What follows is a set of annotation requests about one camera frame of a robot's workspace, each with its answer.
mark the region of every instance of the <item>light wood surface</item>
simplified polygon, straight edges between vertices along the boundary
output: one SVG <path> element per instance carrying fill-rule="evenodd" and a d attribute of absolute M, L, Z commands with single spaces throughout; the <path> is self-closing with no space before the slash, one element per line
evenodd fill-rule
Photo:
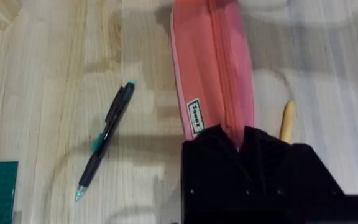
<path fill-rule="evenodd" d="M 18 160 L 17 223 L 180 221 L 183 140 L 163 0 L 22 0 L 0 31 L 0 161 Z M 255 122 L 311 144 L 358 193 L 358 1 L 242 0 Z M 136 91 L 87 194 L 78 179 L 120 85 Z"/>

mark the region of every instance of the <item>pink pencil case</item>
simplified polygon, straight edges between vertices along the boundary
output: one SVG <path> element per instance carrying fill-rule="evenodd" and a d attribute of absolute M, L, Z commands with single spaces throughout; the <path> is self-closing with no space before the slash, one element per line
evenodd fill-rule
<path fill-rule="evenodd" d="M 176 0 L 175 78 L 187 140 L 220 124 L 236 146 L 254 125 L 252 67 L 237 1 Z"/>

